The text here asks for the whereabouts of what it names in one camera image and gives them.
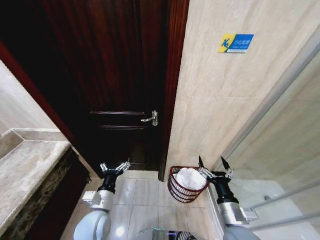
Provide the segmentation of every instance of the door handle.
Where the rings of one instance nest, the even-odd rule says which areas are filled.
[[[152,111],[152,117],[149,118],[142,118],[141,122],[149,122],[152,120],[152,125],[157,126],[158,125],[158,113],[156,110]]]

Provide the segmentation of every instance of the tiled floor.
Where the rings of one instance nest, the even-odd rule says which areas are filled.
[[[84,191],[95,191],[102,180],[93,178]],[[214,240],[212,221],[204,191],[194,202],[183,204],[169,193],[166,182],[155,179],[118,178],[116,181],[109,240],[131,240],[145,229],[165,228],[190,231],[206,240]],[[90,211],[85,203],[77,204],[62,235],[72,240],[81,218]]]

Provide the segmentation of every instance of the wire basket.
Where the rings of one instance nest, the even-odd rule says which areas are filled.
[[[209,182],[206,181],[206,184],[203,188],[199,190],[191,190],[181,186],[174,177],[174,174],[180,171],[183,168],[192,168],[197,170],[199,167],[194,166],[172,166],[170,168],[170,176],[168,181],[168,189],[170,194],[181,203],[191,203],[193,202],[200,193],[208,187]]]

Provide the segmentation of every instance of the wall sign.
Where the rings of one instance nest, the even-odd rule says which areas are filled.
[[[253,34],[224,34],[218,53],[246,53]]]

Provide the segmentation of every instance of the glass shower door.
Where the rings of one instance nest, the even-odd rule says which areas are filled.
[[[227,158],[262,240],[320,240],[320,53]]]

